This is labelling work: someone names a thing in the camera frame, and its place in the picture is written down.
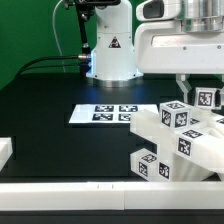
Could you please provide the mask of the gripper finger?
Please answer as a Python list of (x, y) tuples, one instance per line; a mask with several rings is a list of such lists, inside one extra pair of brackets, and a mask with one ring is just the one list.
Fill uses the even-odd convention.
[(188, 93), (192, 90), (190, 83), (188, 82), (189, 74), (177, 74), (176, 83), (183, 92), (183, 100), (185, 103), (188, 102)]
[(216, 106), (222, 107), (224, 106), (224, 74), (221, 75), (221, 81), (223, 86), (216, 92)]

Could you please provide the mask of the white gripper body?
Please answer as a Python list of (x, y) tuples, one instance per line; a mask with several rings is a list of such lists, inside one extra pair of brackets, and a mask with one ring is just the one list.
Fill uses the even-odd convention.
[(175, 20), (143, 23), (135, 61), (142, 73), (224, 74), (224, 31), (185, 33)]

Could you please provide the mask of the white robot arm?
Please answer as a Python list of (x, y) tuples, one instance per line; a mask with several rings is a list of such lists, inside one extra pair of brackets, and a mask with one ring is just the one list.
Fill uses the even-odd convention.
[[(143, 73), (174, 74), (184, 93), (190, 74), (220, 74), (224, 82), (224, 0), (128, 0), (99, 7), (89, 77), (106, 85)], [(132, 28), (132, 16), (141, 22)], [(224, 86), (195, 92), (199, 107), (224, 106)]]

